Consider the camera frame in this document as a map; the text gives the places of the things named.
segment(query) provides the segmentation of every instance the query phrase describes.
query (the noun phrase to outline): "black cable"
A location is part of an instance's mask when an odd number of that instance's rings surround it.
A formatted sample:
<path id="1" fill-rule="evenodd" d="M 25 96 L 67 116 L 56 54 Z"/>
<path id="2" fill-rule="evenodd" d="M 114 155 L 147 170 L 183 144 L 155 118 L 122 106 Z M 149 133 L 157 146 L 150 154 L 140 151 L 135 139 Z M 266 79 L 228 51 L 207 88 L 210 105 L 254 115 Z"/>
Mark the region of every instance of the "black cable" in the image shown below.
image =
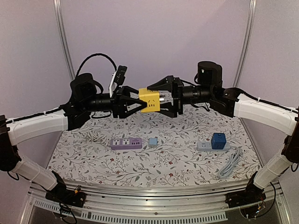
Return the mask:
<path id="1" fill-rule="evenodd" d="M 41 186 L 47 193 L 49 193 L 54 199 L 56 199 L 59 202 L 59 207 L 60 207 L 59 212 L 60 212 L 60 218 L 61 218 L 62 221 L 64 221 L 67 224 L 77 224 L 78 223 L 76 216 L 74 215 L 74 213 L 72 212 L 72 210 L 70 209 L 70 207 L 67 206 L 67 204 L 65 204 L 64 202 L 62 202 L 57 197 L 55 197 L 49 190 L 47 190 L 46 188 L 44 188 L 42 185 L 40 185 L 40 184 L 38 184 L 38 185 Z M 75 222 L 74 223 L 70 223 L 70 222 L 65 221 L 65 218 L 62 218 L 62 211 L 71 213 L 71 215 L 73 216 Z"/>
<path id="2" fill-rule="evenodd" d="M 248 94 L 248 93 L 245 92 L 245 91 L 242 91 L 242 93 L 243 93 L 245 96 L 247 96 L 247 97 L 249 97 L 249 98 L 251 98 L 251 99 L 253 99 L 253 100 L 259 101 L 259 102 L 261 102 L 261 103 L 269 104 L 269 105 L 271 105 L 271 106 L 276 106 L 276 107 L 279 107 L 279 108 L 284 109 L 284 110 L 286 110 L 286 111 L 292 111 L 293 113 L 298 114 L 298 111 L 291 110 L 290 108 L 287 108 L 287 107 L 285 107 L 285 106 L 282 106 L 282 105 L 279 105 L 279 104 L 276 104 L 276 103 L 273 103 L 273 102 L 270 102 L 270 101 L 267 101 L 267 100 L 264 100 L 264 99 L 260 99 L 260 100 L 258 100 L 258 98 L 254 97 L 254 96 L 251 96 L 250 94 Z"/>
<path id="3" fill-rule="evenodd" d="M 209 109 L 209 106 L 206 104 L 206 106 L 197 106 L 194 103 L 190 103 L 191 106 L 195 107 L 195 108 L 204 108 L 207 112 L 210 112 L 211 110 Z"/>
<path id="4" fill-rule="evenodd" d="M 110 113 L 109 113 L 108 115 L 104 115 L 104 116 L 101 116 L 101 117 L 96 117 L 96 116 L 95 116 L 95 112 L 94 112 L 93 115 L 92 115 L 92 118 L 93 118 L 93 119 L 108 118 L 108 117 L 110 117 L 111 114 L 112 114 L 111 111 L 109 111 L 109 112 L 110 112 Z"/>
<path id="5" fill-rule="evenodd" d="M 199 85 L 199 83 L 198 83 L 198 79 L 197 79 L 197 74 L 196 74 L 195 77 L 194 77 L 194 82 L 195 82 L 197 85 Z"/>
<path id="6" fill-rule="evenodd" d="M 190 82 L 188 82 L 188 81 L 185 81 L 185 80 L 182 80 L 182 79 L 181 79 L 181 81 L 182 81 L 183 83 L 187 83 L 187 84 L 189 84 L 189 85 L 191 85 L 191 86 L 195 86 L 193 83 L 190 83 Z"/>
<path id="7" fill-rule="evenodd" d="M 92 55 L 88 56 L 88 57 L 81 63 L 81 65 L 80 65 L 80 67 L 79 67 L 79 69 L 78 69 L 78 71 L 77 71 L 77 73 L 76 73 L 76 77 L 79 75 L 79 73 L 80 73 L 80 71 L 81 71 L 83 65 L 85 64 L 85 62 L 87 62 L 90 58 L 95 57 L 95 56 L 103 56 L 103 57 L 107 58 L 107 59 L 112 63 L 112 65 L 113 65 L 113 67 L 114 67 L 114 70 L 115 70 L 115 71 L 117 70 L 117 67 L 116 67 L 115 62 L 114 62 L 108 55 L 105 55 L 105 54 L 102 54 L 102 53 L 95 53 L 95 54 L 92 54 Z"/>
<path id="8" fill-rule="evenodd" d="M 265 213 L 261 214 L 260 216 L 256 216 L 257 218 L 266 215 L 266 214 L 272 209 L 272 207 L 273 207 L 274 204 L 275 204 L 275 200 L 276 200 L 276 190 L 275 190 L 275 187 L 274 187 L 273 183 L 270 182 L 270 184 L 272 185 L 273 190 L 274 190 L 274 199 L 273 199 L 272 205 L 270 206 L 270 208 L 269 208 Z"/>
<path id="9" fill-rule="evenodd" d="M 273 199 L 273 202 L 272 202 L 272 205 L 270 206 L 270 208 L 269 208 L 265 213 L 261 214 L 260 216 L 257 215 L 257 216 L 255 216 L 254 218 L 247 218 L 246 214 L 243 214 L 242 210 L 240 209 L 240 213 L 242 214 L 242 216 L 243 216 L 244 218 L 246 218 L 246 219 L 248 219 L 248 220 L 256 219 L 256 218 L 259 218 L 259 217 L 262 217 L 262 216 L 266 215 L 266 214 L 272 209 L 272 207 L 273 207 L 274 204 L 275 204 L 275 200 L 276 200 L 276 190 L 275 190 L 274 185 L 273 185 L 271 182 L 270 182 L 270 184 L 272 185 L 273 190 L 274 190 L 274 199 Z M 248 214 L 248 216 L 251 217 L 251 216 L 254 215 L 254 214 L 256 214 L 256 212 L 254 212 L 254 213 L 252 213 L 252 214 Z"/>
<path id="10" fill-rule="evenodd" d="M 45 113 L 36 113 L 36 114 L 28 115 L 28 116 L 25 116 L 25 117 L 20 117 L 20 118 L 16 118 L 16 119 L 13 119 L 13 120 L 9 120 L 9 121 L 5 122 L 4 124 L 2 124 L 0 126 L 0 128 L 2 128 L 3 126 L 5 126 L 7 124 L 11 124 L 12 122 L 26 120 L 26 119 L 30 119 L 30 118 L 35 118 L 35 117 L 38 117 L 38 116 L 43 116 L 45 114 L 54 113 L 54 112 L 57 112 L 59 110 L 61 110 L 61 109 L 60 108 L 56 108 L 56 109 L 53 109 L 53 110 L 50 110 L 50 111 L 46 111 Z"/>
<path id="11" fill-rule="evenodd" d="M 11 178 L 13 178 L 15 181 L 18 181 L 18 180 L 20 179 L 20 177 L 19 177 L 18 174 L 16 174 L 17 177 L 11 176 L 11 174 L 9 173 L 9 171 L 7 172 L 7 174 L 8 174 Z"/>
<path id="12" fill-rule="evenodd" d="M 292 170 L 292 172 L 296 172 L 297 171 L 297 169 L 298 169 L 298 166 L 299 166 L 299 163 L 297 163 L 297 166 L 296 166 L 296 168 L 295 169 L 293 169 L 293 164 L 291 165 L 291 170 Z"/>
<path id="13" fill-rule="evenodd" d="M 8 174 L 11 178 L 13 178 L 14 180 L 16 180 L 16 181 L 18 181 L 18 180 L 20 179 L 20 177 L 19 177 L 18 174 L 16 174 L 16 175 L 17 175 L 17 178 L 11 176 L 10 173 L 9 173 L 9 171 L 7 172 L 7 174 Z M 38 183 L 36 183 L 36 182 L 34 182 L 34 183 L 37 184 L 37 185 L 39 185 L 39 186 L 41 186 L 41 187 L 42 187 L 47 193 L 49 193 L 54 199 L 56 199 L 57 201 L 59 201 L 60 218 L 61 218 L 62 221 L 64 221 L 64 222 L 67 223 L 67 224 L 77 224 L 77 223 L 78 223 L 78 221 L 77 221 L 77 219 L 76 219 L 74 213 L 72 212 L 72 210 L 70 209 L 70 207 L 67 206 L 67 204 L 65 204 L 64 202 L 62 202 L 62 201 L 61 201 L 60 199 L 58 199 L 57 197 L 55 197 L 49 190 L 47 190 L 46 188 L 44 188 L 42 185 L 40 185 L 40 184 L 38 184 Z M 65 221 L 65 220 L 64 220 L 65 218 L 62 218 L 62 210 L 64 210 L 65 212 L 69 212 L 69 213 L 71 213 L 71 215 L 73 216 L 75 222 L 74 222 L 74 223 L 69 223 L 69 222 Z"/>
<path id="14" fill-rule="evenodd" d="M 198 77 L 197 77 L 197 74 L 196 74 L 196 76 L 194 77 L 194 82 L 195 82 L 196 84 L 199 84 L 199 83 L 198 83 Z M 213 90 L 213 89 L 210 88 L 210 92 L 211 92 L 211 94 L 212 94 L 212 97 L 214 98 L 215 96 L 214 96 L 212 90 Z M 248 93 L 245 92 L 244 90 L 241 90 L 241 91 L 242 91 L 241 93 L 243 93 L 243 94 L 246 95 L 247 97 L 249 97 L 249 98 L 251 98 L 251 99 L 253 99 L 253 100 L 258 101 L 258 98 L 256 98 L 256 97 L 254 97 L 254 96 L 248 94 Z M 276 103 L 273 103 L 273 102 L 270 102 L 270 101 L 267 101 L 267 100 L 264 100 L 264 99 L 260 99 L 259 102 L 264 103 L 264 104 L 269 104 L 269 105 L 271 105 L 271 106 L 276 106 L 276 107 L 279 107 L 279 108 L 284 109 L 284 110 L 286 110 L 286 111 L 292 111 L 293 113 L 299 114 L 298 111 L 291 110 L 290 108 L 287 108 L 287 107 L 285 107 L 285 106 L 282 106 L 282 105 L 279 105 L 279 104 L 276 104 Z"/>

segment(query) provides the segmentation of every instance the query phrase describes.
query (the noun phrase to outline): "purple power strip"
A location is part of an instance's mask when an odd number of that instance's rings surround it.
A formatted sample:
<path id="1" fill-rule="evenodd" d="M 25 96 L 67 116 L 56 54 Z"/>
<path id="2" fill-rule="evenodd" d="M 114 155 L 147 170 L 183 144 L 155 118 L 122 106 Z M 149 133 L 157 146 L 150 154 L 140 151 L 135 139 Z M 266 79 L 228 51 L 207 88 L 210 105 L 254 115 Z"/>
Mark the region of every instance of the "purple power strip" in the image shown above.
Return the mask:
<path id="1" fill-rule="evenodd" d="M 141 138 L 111 139 L 110 147 L 113 150 L 142 148 Z"/>

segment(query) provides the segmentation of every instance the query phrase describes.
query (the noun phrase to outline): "power outlet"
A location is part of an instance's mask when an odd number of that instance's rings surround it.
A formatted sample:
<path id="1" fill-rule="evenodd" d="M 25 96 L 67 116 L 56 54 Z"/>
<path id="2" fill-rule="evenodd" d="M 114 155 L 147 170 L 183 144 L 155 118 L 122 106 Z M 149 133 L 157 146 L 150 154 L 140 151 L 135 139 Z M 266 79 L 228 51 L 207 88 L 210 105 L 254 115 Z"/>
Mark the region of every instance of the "power outlet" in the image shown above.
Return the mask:
<path id="1" fill-rule="evenodd" d="M 112 141 L 112 145 L 113 146 L 119 146 L 121 144 L 121 140 L 120 139 L 113 139 Z"/>
<path id="2" fill-rule="evenodd" d="M 122 145 L 126 146 L 130 144 L 130 139 L 123 139 L 122 140 Z"/>
<path id="3" fill-rule="evenodd" d="M 111 139 L 110 147 L 113 150 L 140 149 L 142 148 L 142 139 L 141 138 Z"/>
<path id="4" fill-rule="evenodd" d="M 230 150 L 230 145 L 228 142 L 226 142 L 225 146 L 223 149 L 212 149 L 212 144 L 210 141 L 200 141 L 197 143 L 197 151 L 200 152 L 226 152 Z"/>
<path id="5" fill-rule="evenodd" d="M 154 99 L 148 101 L 148 107 L 155 107 L 155 106 L 156 105 L 155 105 L 155 100 Z"/>

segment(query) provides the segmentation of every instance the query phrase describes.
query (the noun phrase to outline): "white cable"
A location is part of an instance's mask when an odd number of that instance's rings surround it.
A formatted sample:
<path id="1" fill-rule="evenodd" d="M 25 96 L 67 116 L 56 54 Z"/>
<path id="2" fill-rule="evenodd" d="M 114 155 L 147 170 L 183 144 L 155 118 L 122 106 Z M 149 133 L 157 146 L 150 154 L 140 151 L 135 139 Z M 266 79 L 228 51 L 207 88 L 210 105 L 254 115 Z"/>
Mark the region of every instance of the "white cable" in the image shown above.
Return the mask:
<path id="1" fill-rule="evenodd" d="M 229 159 L 228 164 L 226 164 L 220 171 L 219 171 L 219 177 L 220 179 L 226 179 L 229 177 L 229 175 L 231 174 L 231 172 L 233 171 L 233 168 L 235 167 L 235 165 L 238 164 L 239 162 L 239 157 L 241 154 L 241 148 L 238 148 L 237 152 L 232 155 Z"/>
<path id="2" fill-rule="evenodd" d="M 104 146 L 107 146 L 107 136 L 100 134 L 100 131 L 91 130 L 81 134 L 83 135 L 83 138 L 87 138 L 92 141 L 100 141 Z"/>

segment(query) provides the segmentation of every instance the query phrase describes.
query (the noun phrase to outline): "patterned fabric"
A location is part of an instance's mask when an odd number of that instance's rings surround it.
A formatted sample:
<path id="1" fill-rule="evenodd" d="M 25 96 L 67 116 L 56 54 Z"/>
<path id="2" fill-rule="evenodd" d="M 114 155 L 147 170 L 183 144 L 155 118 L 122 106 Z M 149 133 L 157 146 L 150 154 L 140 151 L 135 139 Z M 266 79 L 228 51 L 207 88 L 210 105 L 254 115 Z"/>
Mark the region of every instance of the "patterned fabric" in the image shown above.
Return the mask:
<path id="1" fill-rule="evenodd" d="M 198 141 L 225 133 L 231 149 L 198 152 Z M 111 150 L 112 138 L 142 138 L 142 149 Z M 148 139 L 158 137 L 156 148 Z M 238 165 L 228 179 L 218 177 L 237 148 Z M 63 178 L 121 186 L 189 186 L 248 179 L 260 168 L 256 153 L 237 118 L 185 106 L 184 114 L 168 118 L 159 113 L 136 113 L 127 119 L 91 119 L 80 129 L 63 132 L 48 169 Z"/>

